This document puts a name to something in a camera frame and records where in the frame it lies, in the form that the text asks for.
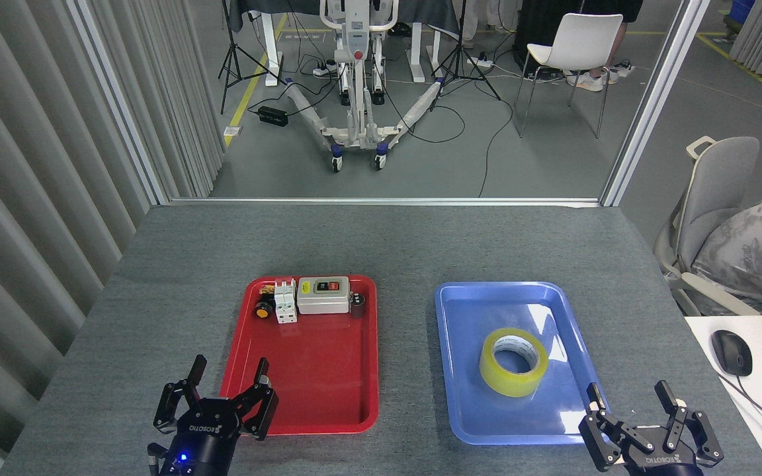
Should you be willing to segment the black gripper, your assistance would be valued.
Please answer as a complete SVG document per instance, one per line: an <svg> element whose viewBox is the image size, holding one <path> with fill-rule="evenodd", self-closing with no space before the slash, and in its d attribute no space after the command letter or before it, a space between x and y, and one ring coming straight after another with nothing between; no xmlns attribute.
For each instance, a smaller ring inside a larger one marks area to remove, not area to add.
<svg viewBox="0 0 762 476"><path fill-rule="evenodd" d="M654 386L660 404L669 420L665 440L650 454L646 438L635 427L614 418L606 409L599 386L587 386L589 406L579 424L579 431L590 457L599 472L608 471L622 457L629 475L702 475L698 467L714 467L724 458L716 434L706 412L691 411L686 403L675 398L665 380ZM684 428L692 434L695 451L681 441Z"/></svg>
<svg viewBox="0 0 762 476"><path fill-rule="evenodd" d="M269 433L279 400L267 359L260 358L252 386L232 401L200 401L197 385L207 364L204 355L196 355L185 379L163 386L153 425L162 434L175 428L176 433L161 455L161 475L227 475L239 434L262 441ZM177 421L181 397L189 409Z"/></svg>

